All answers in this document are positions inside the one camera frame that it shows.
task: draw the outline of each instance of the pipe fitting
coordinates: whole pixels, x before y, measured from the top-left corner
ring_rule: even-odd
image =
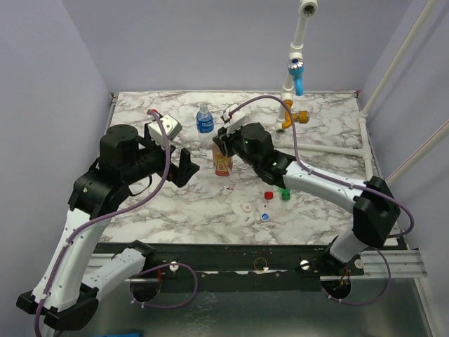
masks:
[[[310,18],[316,14],[318,3],[316,0],[301,0],[298,14],[303,18]]]

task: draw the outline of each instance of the marble table surface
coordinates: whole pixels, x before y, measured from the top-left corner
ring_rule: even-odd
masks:
[[[281,201],[277,187],[263,183],[239,158],[234,157],[230,177],[214,174],[212,152],[198,142],[195,116],[201,103],[206,103],[214,115],[216,129],[224,108],[242,103],[263,93],[244,92],[139,92],[120,93],[111,125],[130,124],[140,133],[148,120],[146,111],[157,109],[170,114],[183,130],[174,139],[177,150],[186,147],[192,161],[201,169],[182,189],[166,183],[153,200],[140,209],[112,219],[101,242],[131,242],[188,244],[328,244],[336,235],[352,225],[352,218],[330,202],[303,192],[291,193],[290,201]],[[249,121],[260,122],[270,132],[279,104],[274,100],[259,100],[244,108]],[[302,143],[361,147],[358,129],[358,105],[354,93],[312,93],[294,102],[294,110],[308,110],[310,122],[297,127]],[[291,130],[285,140],[291,140]],[[293,149],[280,149],[293,153]],[[350,178],[364,178],[362,159],[323,152],[300,152],[304,160],[321,169]],[[129,198],[122,207],[146,197],[159,182],[141,195]],[[264,192],[274,192],[266,201]],[[246,213],[243,203],[252,210]],[[262,213],[270,219],[263,221]],[[396,240],[389,239],[389,244]]]

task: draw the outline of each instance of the white wall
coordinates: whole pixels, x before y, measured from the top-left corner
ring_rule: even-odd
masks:
[[[394,39],[403,39],[424,3],[414,0],[408,11],[410,17],[402,22]],[[449,1],[439,1],[368,120],[373,145],[386,176],[449,119],[448,13]],[[390,44],[376,65],[362,91],[363,104],[397,48],[397,43]],[[420,248],[437,307],[449,331],[449,138],[391,188],[416,217],[415,231],[407,239],[412,246]]]
[[[299,0],[63,0],[113,91],[280,90]],[[358,90],[411,0],[319,0],[305,89]]]
[[[50,261],[110,97],[60,0],[3,1],[0,46],[0,336],[33,336],[15,301]]]

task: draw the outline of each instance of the faucet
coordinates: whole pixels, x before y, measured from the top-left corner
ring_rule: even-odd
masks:
[[[288,62],[288,73],[293,77],[295,84],[296,96],[302,96],[304,89],[302,87],[302,73],[304,72],[304,60],[301,58],[293,58]]]

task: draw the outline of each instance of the brass fitting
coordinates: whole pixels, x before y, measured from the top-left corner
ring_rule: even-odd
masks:
[[[284,101],[287,106],[291,109],[293,105],[292,100],[285,100]],[[309,113],[305,110],[299,111],[297,114],[292,114],[294,121],[298,121],[300,124],[306,124],[309,122]],[[286,122],[282,123],[282,129],[290,128],[292,126],[292,121],[290,119],[290,115],[288,114],[288,111],[286,110]]]

